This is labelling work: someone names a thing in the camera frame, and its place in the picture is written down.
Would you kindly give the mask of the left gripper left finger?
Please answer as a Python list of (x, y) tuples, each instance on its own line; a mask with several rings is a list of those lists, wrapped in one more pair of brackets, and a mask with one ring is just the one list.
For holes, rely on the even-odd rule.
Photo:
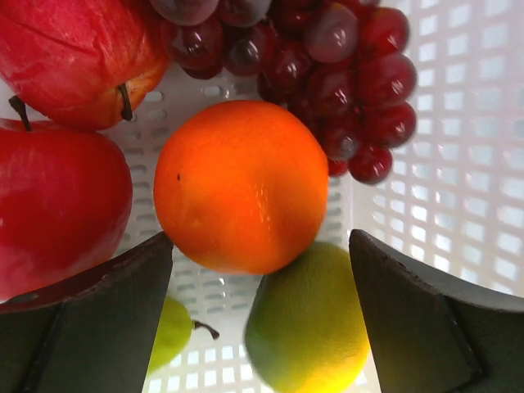
[(1, 390), (141, 391), (172, 250), (157, 233), (104, 264), (2, 303)]

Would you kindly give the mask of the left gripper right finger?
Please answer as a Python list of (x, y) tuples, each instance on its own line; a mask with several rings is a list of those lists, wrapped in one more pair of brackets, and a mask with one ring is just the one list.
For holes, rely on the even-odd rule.
[(521, 392), (523, 299), (354, 229), (350, 258), (383, 392)]

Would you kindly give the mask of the yellow green pear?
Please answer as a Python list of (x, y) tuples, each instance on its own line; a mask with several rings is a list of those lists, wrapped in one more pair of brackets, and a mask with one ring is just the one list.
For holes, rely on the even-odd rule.
[(147, 376), (170, 363), (182, 352), (192, 332), (204, 328), (214, 340), (220, 334), (209, 324), (192, 319), (187, 308), (178, 300), (165, 298), (147, 367)]

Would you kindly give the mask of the yellow green mango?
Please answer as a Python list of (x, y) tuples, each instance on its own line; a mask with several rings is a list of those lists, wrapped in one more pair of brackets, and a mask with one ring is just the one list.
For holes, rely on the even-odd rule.
[(348, 251), (315, 242), (262, 277), (244, 330), (251, 366), (276, 392), (343, 392), (370, 345)]

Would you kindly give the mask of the orange fruit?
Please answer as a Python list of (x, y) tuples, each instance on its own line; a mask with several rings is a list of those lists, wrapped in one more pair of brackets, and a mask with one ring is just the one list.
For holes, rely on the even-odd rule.
[(165, 234), (221, 273), (270, 273), (316, 238), (328, 162), (309, 129), (272, 103), (205, 108), (178, 127), (156, 165), (153, 200)]

